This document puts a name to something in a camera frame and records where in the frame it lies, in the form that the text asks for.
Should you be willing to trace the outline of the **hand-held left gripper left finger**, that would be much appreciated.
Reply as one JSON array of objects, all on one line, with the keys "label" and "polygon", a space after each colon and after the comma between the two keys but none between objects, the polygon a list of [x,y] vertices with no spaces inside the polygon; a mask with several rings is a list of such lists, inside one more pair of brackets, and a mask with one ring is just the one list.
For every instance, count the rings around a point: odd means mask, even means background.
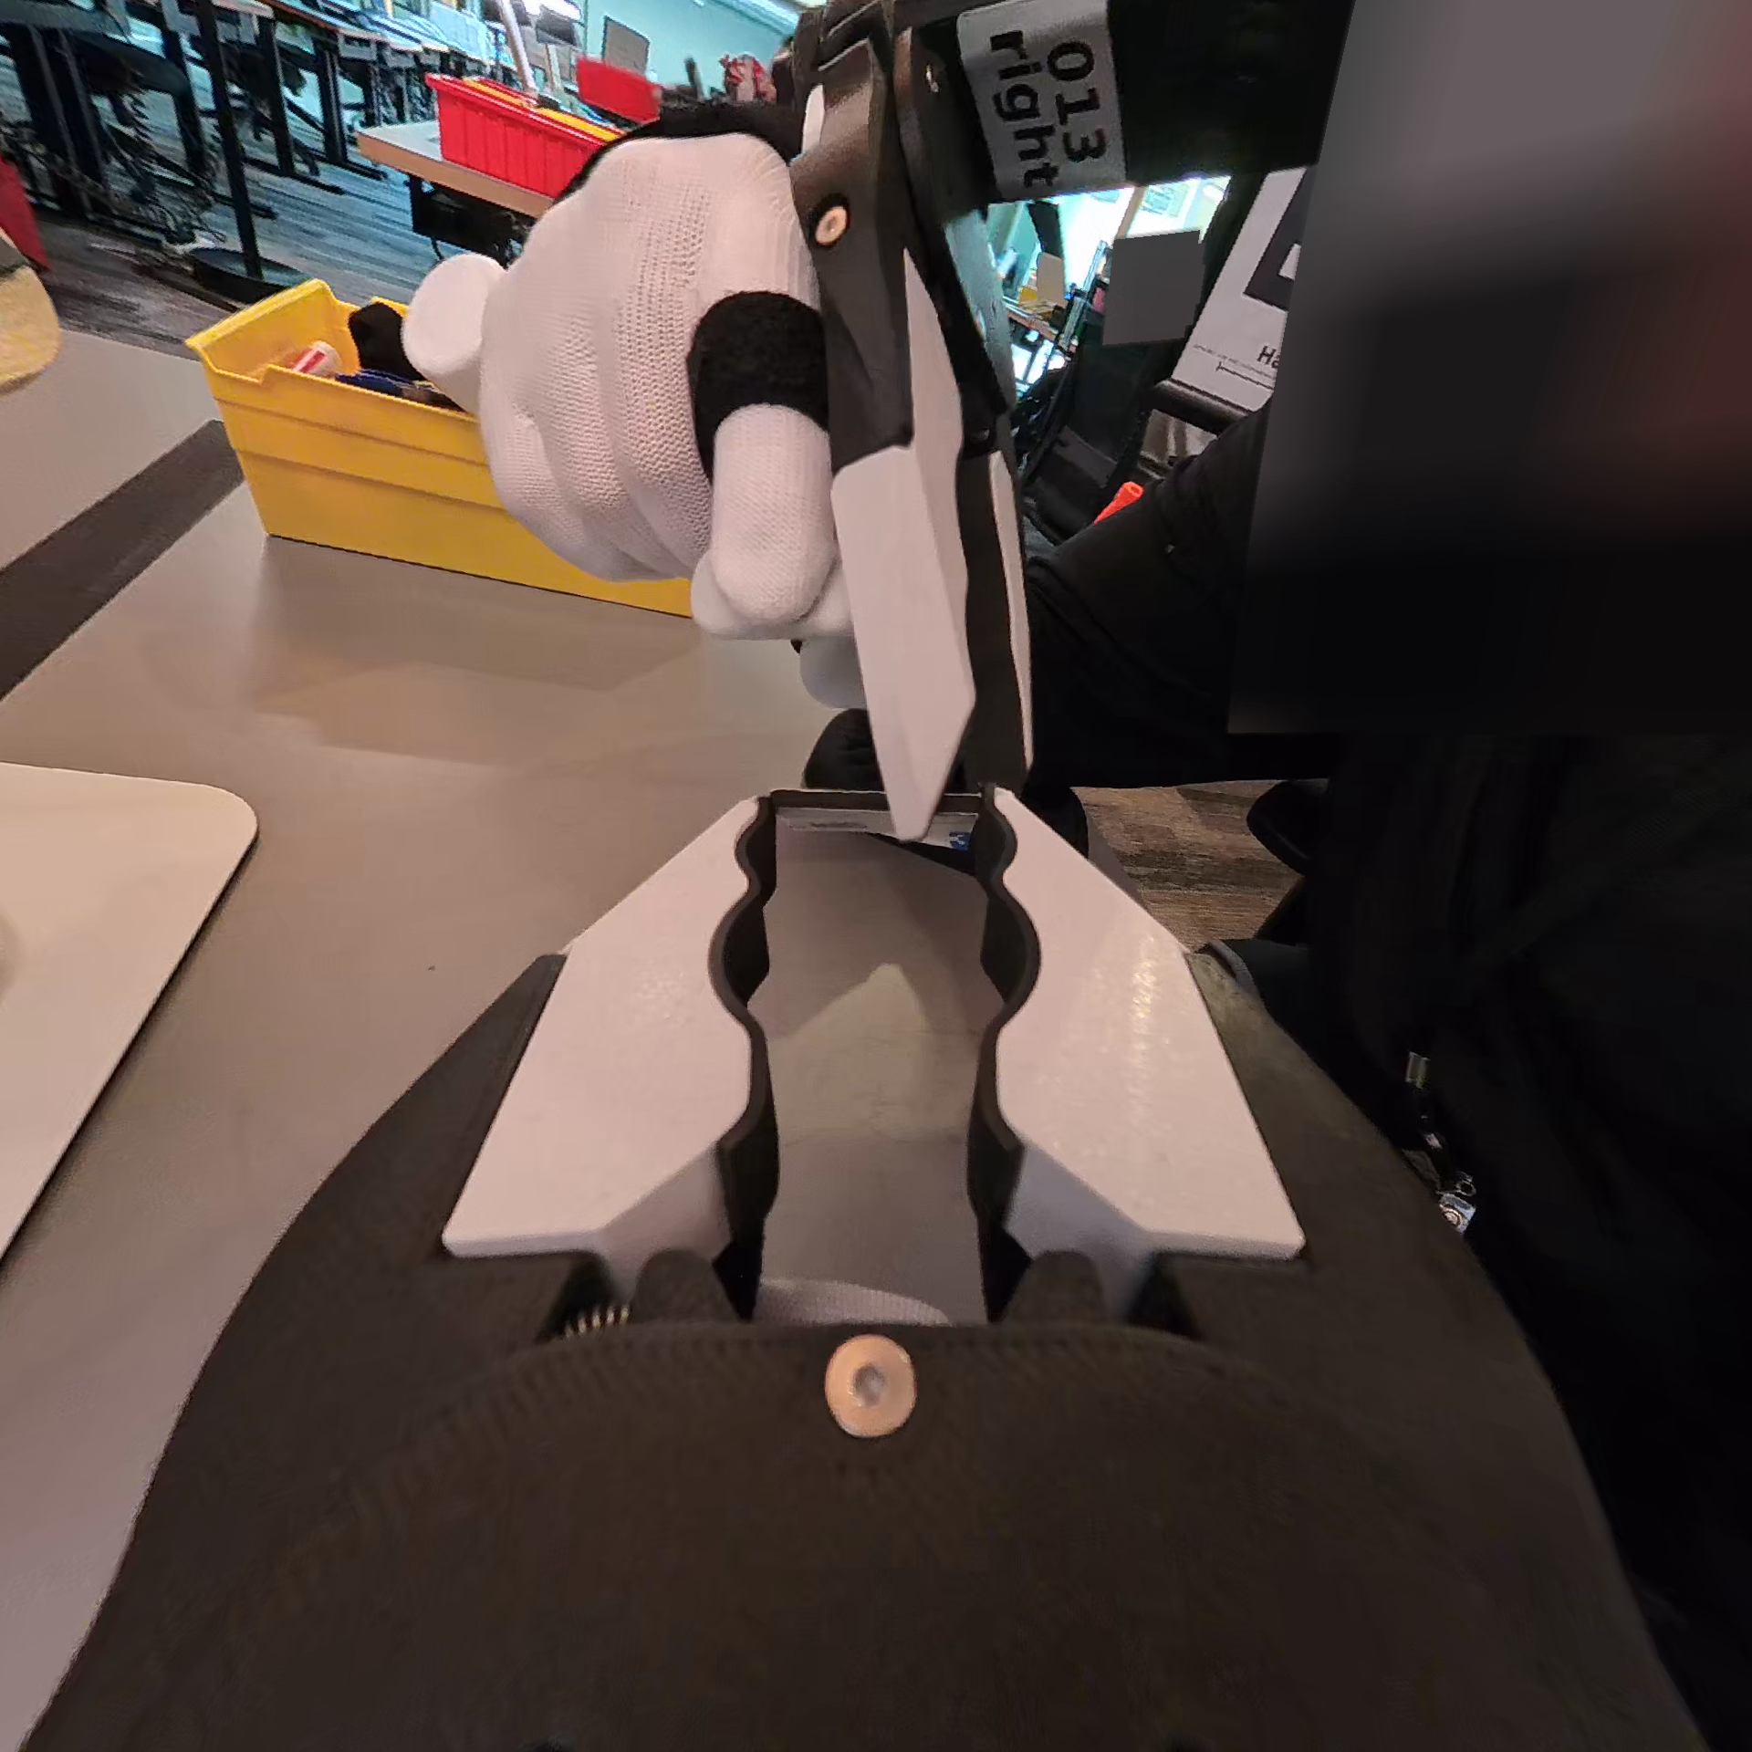
[{"label": "hand-held left gripper left finger", "polygon": [[776,1198],[768,797],[736,801],[574,935],[444,1226],[456,1257],[574,1251],[629,1293],[645,1261],[714,1263],[756,1301]]}]

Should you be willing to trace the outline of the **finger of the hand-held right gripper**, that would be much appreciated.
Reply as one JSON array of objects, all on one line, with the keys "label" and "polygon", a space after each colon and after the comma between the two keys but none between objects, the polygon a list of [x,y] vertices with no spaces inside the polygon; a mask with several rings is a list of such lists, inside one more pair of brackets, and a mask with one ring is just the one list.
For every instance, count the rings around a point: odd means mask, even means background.
[{"label": "finger of the hand-held right gripper", "polygon": [[1001,449],[963,455],[963,554],[975,688],[963,773],[973,791],[1019,791],[1032,763],[1030,629],[1017,485]]},{"label": "finger of the hand-held right gripper", "polygon": [[837,469],[831,509],[890,829],[918,841],[959,752],[975,682],[955,509],[959,392],[924,280],[902,260],[912,436]]}]

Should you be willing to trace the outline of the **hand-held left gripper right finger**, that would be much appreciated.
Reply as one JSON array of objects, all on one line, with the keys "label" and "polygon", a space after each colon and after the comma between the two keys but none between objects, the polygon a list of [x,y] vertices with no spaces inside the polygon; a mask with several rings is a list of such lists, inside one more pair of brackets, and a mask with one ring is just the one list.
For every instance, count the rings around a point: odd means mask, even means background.
[{"label": "hand-held left gripper right finger", "polygon": [[1287,1190],[1192,975],[1139,902],[991,785],[971,827],[979,1042],[967,1190],[985,1313],[1042,1253],[1125,1317],[1161,1257],[1297,1259]]}]

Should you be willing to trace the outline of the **small card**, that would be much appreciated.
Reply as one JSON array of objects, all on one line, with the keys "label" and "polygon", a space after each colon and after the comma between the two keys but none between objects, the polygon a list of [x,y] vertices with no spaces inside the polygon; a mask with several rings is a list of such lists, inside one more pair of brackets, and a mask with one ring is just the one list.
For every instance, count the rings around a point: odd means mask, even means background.
[{"label": "small card", "polygon": [[793,829],[817,833],[862,833],[914,848],[967,850],[981,799],[947,793],[916,835],[896,823],[888,797],[878,789],[829,789],[795,785],[768,791],[774,817]]}]

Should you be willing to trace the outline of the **person's right hand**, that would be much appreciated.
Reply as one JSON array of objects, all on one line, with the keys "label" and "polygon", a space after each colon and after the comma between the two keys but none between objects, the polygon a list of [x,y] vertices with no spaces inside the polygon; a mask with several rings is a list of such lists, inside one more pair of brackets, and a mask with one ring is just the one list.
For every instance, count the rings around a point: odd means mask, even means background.
[{"label": "person's right hand", "polygon": [[689,580],[712,635],[862,679],[829,501],[825,335],[785,151],[746,122],[598,153],[501,268],[432,268],[402,319],[473,414],[513,519],[600,580]]}]

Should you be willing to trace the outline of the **black and white poster sign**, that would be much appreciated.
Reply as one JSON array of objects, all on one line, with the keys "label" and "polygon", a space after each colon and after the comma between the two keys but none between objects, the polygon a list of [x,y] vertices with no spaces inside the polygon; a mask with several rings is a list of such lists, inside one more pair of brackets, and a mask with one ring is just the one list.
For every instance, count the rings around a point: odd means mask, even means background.
[{"label": "black and white poster sign", "polygon": [[1254,195],[1167,382],[1232,414],[1273,392],[1313,169],[1269,171]]}]

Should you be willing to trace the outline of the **person's black clothing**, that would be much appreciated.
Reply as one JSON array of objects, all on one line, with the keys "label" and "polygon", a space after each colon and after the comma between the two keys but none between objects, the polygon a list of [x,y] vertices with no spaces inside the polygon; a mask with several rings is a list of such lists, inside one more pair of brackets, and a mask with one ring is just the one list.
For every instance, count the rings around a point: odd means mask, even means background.
[{"label": "person's black clothing", "polygon": [[1465,1238],[1696,1725],[1747,1747],[1747,732],[1238,746],[1321,799],[1295,941],[1218,955],[1400,1147],[1427,1054]]}]

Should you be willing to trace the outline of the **white mat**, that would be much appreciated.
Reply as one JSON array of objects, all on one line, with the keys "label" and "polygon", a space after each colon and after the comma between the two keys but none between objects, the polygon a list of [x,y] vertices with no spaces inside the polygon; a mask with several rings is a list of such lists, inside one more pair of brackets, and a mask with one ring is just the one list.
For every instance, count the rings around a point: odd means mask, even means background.
[{"label": "white mat", "polygon": [[215,785],[1,765],[1,1247],[254,839]]}]

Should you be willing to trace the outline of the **yellow plastic bin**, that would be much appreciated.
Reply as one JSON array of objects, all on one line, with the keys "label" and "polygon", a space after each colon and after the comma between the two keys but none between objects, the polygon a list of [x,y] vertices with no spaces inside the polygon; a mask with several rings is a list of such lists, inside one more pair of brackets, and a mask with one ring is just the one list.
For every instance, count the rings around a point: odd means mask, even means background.
[{"label": "yellow plastic bin", "polygon": [[355,307],[305,280],[187,339],[270,536],[685,617],[689,580],[608,582],[503,509],[477,426],[345,376],[288,366],[329,347],[359,370]]}]

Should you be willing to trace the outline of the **red plastic bin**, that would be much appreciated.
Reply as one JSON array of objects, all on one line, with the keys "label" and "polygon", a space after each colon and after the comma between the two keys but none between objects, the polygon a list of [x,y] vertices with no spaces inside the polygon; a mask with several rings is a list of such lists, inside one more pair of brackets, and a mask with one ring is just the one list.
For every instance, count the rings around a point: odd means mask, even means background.
[{"label": "red plastic bin", "polygon": [[556,199],[622,135],[487,78],[426,74],[448,163]]}]

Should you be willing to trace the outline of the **background work table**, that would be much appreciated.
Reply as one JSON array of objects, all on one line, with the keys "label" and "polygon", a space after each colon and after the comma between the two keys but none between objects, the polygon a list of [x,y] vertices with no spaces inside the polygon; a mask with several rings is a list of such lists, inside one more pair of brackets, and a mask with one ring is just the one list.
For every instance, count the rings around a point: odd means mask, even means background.
[{"label": "background work table", "polygon": [[434,252],[481,252],[505,264],[552,204],[546,193],[452,163],[434,120],[361,127],[353,133],[353,147],[363,159],[406,179],[410,226]]}]

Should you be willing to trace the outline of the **round wooden board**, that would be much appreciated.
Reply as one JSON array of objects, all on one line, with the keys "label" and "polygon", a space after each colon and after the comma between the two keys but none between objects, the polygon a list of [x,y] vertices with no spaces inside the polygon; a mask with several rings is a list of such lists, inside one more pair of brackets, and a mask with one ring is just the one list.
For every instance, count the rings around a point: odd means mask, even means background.
[{"label": "round wooden board", "polygon": [[33,260],[1,232],[1,392],[37,378],[57,357],[61,325]]}]

